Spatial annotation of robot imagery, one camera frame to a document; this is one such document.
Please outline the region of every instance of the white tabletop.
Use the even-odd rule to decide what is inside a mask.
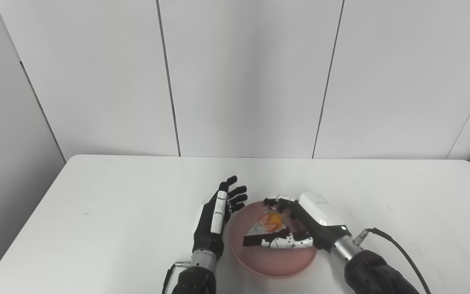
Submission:
[[[0,294],[159,293],[169,266],[190,258],[198,205],[234,174],[248,202],[321,193],[354,235],[375,226],[393,236],[433,293],[470,293],[468,162],[75,156],[1,260]],[[362,247],[423,293],[392,244],[369,236]],[[227,247],[216,276],[220,294],[352,293],[326,252],[274,280],[246,271]]]

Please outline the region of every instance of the pink bowl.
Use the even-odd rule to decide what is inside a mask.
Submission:
[[[233,255],[248,270],[267,278],[282,279],[299,274],[311,265],[317,249],[269,249],[261,246],[243,247],[244,234],[266,212],[262,201],[247,205],[233,219],[229,229],[229,244]],[[283,214],[291,231],[303,229],[297,221]]]

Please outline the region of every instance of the black cable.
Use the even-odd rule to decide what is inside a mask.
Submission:
[[[427,283],[425,279],[423,279],[423,276],[420,273],[420,270],[418,270],[418,268],[416,267],[416,264],[412,261],[411,257],[409,257],[408,253],[400,246],[400,244],[398,244],[398,242],[396,242],[393,239],[393,237],[389,236],[388,233],[382,231],[381,229],[377,229],[376,227],[372,229],[371,228],[366,229],[366,231],[371,232],[375,235],[381,236],[385,238],[386,240],[392,242],[393,245],[395,245],[400,250],[400,252],[403,254],[403,256],[407,259],[407,261],[411,265],[412,269],[416,272],[416,275],[418,276],[418,279],[420,279],[420,282],[422,283],[423,289],[425,290],[426,294],[431,294],[431,291],[429,290],[429,287],[427,287]]]
[[[166,288],[168,287],[168,283],[170,283],[171,275],[173,274],[174,269],[175,264],[172,264],[166,272],[166,278],[164,278],[164,283],[162,284],[162,294],[166,294]]]

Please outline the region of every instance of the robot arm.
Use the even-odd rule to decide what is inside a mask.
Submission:
[[[231,214],[244,207],[248,199],[246,186],[229,186],[237,182],[237,177],[220,183],[219,189],[210,201],[203,206],[201,218],[193,234],[192,260],[190,267],[179,274],[172,294],[215,294],[215,268],[224,251],[222,233]]]
[[[308,231],[308,239],[304,240],[312,239],[313,246],[332,253],[344,263],[345,281],[356,294],[418,294],[400,272],[389,266],[380,255],[360,247],[368,231],[353,240],[345,222],[321,195],[308,192],[298,200],[279,195],[273,199],[267,198],[264,203],[270,206],[278,204],[279,212],[290,209],[291,217],[297,218]]]

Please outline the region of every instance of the white wall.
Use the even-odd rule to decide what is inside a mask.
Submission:
[[[161,1],[181,153],[470,157],[470,2]],[[60,147],[177,155],[155,1],[0,0]]]
[[[311,158],[340,11],[161,1],[182,155]]]
[[[65,158],[176,156],[155,1],[0,0]]]
[[[0,20],[0,258],[63,164]]]
[[[470,1],[345,2],[316,158],[444,159],[469,114]]]

